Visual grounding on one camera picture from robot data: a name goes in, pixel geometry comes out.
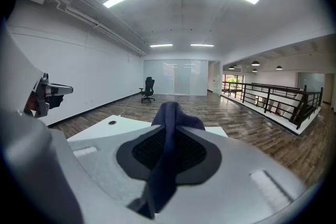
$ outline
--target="black office chair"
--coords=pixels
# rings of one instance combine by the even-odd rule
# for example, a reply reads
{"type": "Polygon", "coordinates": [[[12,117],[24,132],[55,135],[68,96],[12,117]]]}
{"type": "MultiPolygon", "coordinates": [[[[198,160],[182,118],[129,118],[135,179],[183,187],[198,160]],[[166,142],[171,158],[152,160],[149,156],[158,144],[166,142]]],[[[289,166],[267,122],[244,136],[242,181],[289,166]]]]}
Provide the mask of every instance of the black office chair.
{"type": "Polygon", "coordinates": [[[154,90],[153,90],[153,85],[154,85],[155,80],[152,79],[152,77],[147,77],[146,81],[145,81],[145,90],[143,90],[143,88],[139,88],[141,90],[141,94],[146,96],[144,98],[141,98],[141,103],[143,100],[148,100],[151,103],[151,99],[153,99],[155,101],[154,98],[149,98],[148,96],[153,95],[154,90]]]}

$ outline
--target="baseboard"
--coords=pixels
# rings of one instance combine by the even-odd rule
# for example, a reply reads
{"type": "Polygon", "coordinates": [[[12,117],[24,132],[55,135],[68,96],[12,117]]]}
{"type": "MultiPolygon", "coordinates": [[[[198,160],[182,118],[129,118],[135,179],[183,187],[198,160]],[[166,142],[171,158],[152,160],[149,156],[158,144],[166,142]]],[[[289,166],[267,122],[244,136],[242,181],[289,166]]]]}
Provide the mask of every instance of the baseboard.
{"type": "Polygon", "coordinates": [[[124,100],[124,99],[126,99],[126,98],[131,97],[131,96],[138,95],[138,94],[140,94],[140,93],[141,93],[141,92],[137,92],[137,93],[135,93],[135,94],[132,94],[132,95],[129,95],[129,96],[126,96],[126,97],[123,97],[123,98],[114,100],[114,101],[112,101],[112,102],[109,102],[109,103],[106,103],[106,104],[102,104],[102,105],[97,106],[97,107],[95,107],[95,108],[93,108],[93,109],[89,109],[89,110],[87,110],[87,111],[84,111],[84,112],[78,113],[78,114],[76,114],[76,115],[73,115],[73,116],[71,116],[71,117],[68,117],[68,118],[65,118],[65,119],[63,119],[63,120],[60,120],[60,121],[58,121],[58,122],[52,123],[52,124],[48,125],[48,127],[49,127],[49,128],[52,128],[52,127],[54,127],[54,126],[56,126],[56,125],[58,125],[58,124],[60,124],[60,123],[67,122],[67,121],[69,121],[69,120],[72,120],[73,118],[76,118],[76,117],[78,117],[78,116],[84,115],[84,114],[89,113],[89,112],[91,112],[91,111],[93,111],[93,110],[99,109],[99,108],[101,108],[101,107],[103,107],[103,106],[105,106],[105,105],[109,105],[109,104],[116,103],[116,102],[118,102],[118,101],[124,100]]]}

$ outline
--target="wooden floor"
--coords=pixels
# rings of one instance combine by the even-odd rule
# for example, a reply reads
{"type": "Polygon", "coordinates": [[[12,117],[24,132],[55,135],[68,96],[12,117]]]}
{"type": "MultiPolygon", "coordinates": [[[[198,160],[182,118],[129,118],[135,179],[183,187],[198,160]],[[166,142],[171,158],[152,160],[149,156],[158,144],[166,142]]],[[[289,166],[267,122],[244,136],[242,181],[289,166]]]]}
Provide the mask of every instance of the wooden floor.
{"type": "Polygon", "coordinates": [[[283,166],[289,168],[307,186],[317,183],[326,171],[332,135],[336,133],[336,115],[324,105],[312,123],[310,131],[296,137],[264,116],[226,98],[208,92],[207,96],[153,95],[156,101],[140,102],[141,95],[103,106],[65,123],[54,126],[67,138],[111,116],[152,122],[160,105],[166,101],[178,102],[188,115],[199,117],[205,126],[220,126],[229,137],[256,146],[283,166]]]}

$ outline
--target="black mesh panel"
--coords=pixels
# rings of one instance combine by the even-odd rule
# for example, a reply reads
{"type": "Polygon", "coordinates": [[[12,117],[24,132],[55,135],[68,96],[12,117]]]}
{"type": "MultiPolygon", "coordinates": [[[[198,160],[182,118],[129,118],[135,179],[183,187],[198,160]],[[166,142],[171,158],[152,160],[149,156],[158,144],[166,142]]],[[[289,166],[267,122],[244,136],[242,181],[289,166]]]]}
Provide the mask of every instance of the black mesh panel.
{"type": "Polygon", "coordinates": [[[162,156],[165,140],[166,132],[162,129],[136,145],[132,150],[132,155],[149,170],[153,170],[162,156]]]}
{"type": "Polygon", "coordinates": [[[206,149],[184,133],[176,130],[175,146],[180,159],[179,173],[201,163],[206,157],[206,149]]]}

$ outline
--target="black railing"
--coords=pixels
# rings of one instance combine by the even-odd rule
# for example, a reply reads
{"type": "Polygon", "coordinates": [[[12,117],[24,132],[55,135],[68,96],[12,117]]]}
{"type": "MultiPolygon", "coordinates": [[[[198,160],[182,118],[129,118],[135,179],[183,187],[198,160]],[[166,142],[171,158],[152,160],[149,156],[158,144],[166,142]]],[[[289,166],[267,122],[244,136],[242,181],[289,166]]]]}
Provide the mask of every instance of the black railing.
{"type": "Polygon", "coordinates": [[[307,92],[293,87],[275,86],[258,83],[222,83],[222,92],[227,96],[240,99],[242,103],[253,104],[264,113],[274,113],[301,127],[301,123],[315,113],[321,105],[323,88],[320,92],[307,92]]]}

